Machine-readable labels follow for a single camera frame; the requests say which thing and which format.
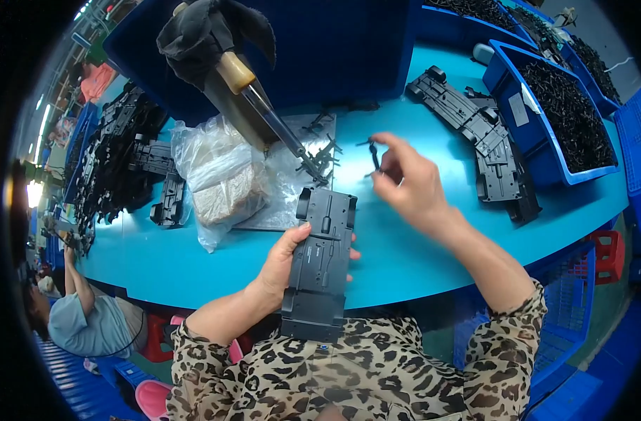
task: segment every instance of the blue workbench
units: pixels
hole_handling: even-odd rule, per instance
[[[485,66],[466,54],[417,44],[408,81],[429,66],[447,73],[456,89],[466,86],[488,93],[482,83]],[[114,98],[119,92],[106,92]],[[313,112],[286,110],[286,114]],[[467,141],[452,132],[424,105],[409,98],[382,102],[373,112],[339,113],[337,144],[342,166],[335,168],[334,190],[358,196],[355,248],[360,261],[350,265],[354,281],[346,289],[346,308],[367,307],[416,299],[470,284],[465,269],[445,250],[419,235],[374,193],[364,175],[374,170],[366,146],[356,143],[379,131],[392,131],[439,168],[447,200],[457,206],[478,230],[526,265],[550,255],[594,231],[628,206],[625,168],[614,123],[604,121],[620,171],[567,189],[539,191],[543,212],[522,227],[510,222],[499,203],[477,200],[476,156]],[[159,139],[170,140],[168,122]],[[161,194],[161,183],[154,197]],[[95,280],[127,288],[128,296],[177,307],[198,308],[243,288],[259,272],[276,232],[232,231],[209,255],[197,241],[194,218],[184,227],[165,230],[152,223],[152,203],[133,214],[124,212],[113,224],[99,223],[88,259],[79,269]]]

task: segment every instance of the leopard print shirt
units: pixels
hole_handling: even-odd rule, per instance
[[[547,312],[543,287],[518,309],[490,314],[463,371],[424,354],[416,321],[345,319],[337,343],[274,332],[237,364],[228,347],[173,334],[172,420],[314,420],[329,403],[347,420],[515,420],[529,401]]]

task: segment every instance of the pink shirt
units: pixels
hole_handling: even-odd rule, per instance
[[[80,88],[82,94],[84,94],[84,99],[89,102],[91,98],[96,100],[101,97],[103,92],[107,89],[110,84],[110,78],[114,74],[112,67],[108,66],[106,63],[101,64],[96,67],[92,64],[89,64],[91,68],[91,73],[89,77],[82,80]]]

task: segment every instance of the fluorescent light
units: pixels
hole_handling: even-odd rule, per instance
[[[39,136],[38,136],[38,145],[35,147],[35,160],[33,161],[33,164],[38,163],[38,156],[39,156],[39,142],[42,141],[42,133],[44,133],[44,125],[47,124],[47,117],[49,116],[49,109],[51,108],[51,104],[47,104],[47,108],[44,109],[44,117],[42,117],[42,124],[39,125]]]
[[[42,182],[37,183],[35,180],[31,180],[30,184],[26,186],[26,193],[28,194],[28,207],[33,208],[39,205],[39,201],[42,199],[42,190],[44,189],[44,184]]]

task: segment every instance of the green floor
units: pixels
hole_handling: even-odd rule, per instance
[[[587,341],[568,361],[570,365],[580,366],[580,369],[583,370],[586,369],[589,361],[594,358],[595,350],[599,347],[600,341],[607,336],[616,320],[621,318],[625,305],[630,298],[627,280],[629,263],[632,256],[631,231],[627,230],[625,219],[622,216],[618,219],[614,229],[619,231],[625,240],[625,270],[619,282],[599,285],[594,288],[594,305],[592,307],[592,317]],[[423,342],[426,354],[450,364],[452,363],[454,347],[453,327],[426,332],[423,336]],[[131,356],[129,360],[146,373],[159,377],[159,380],[165,383],[171,383],[170,361],[155,364],[149,362],[138,353]]]

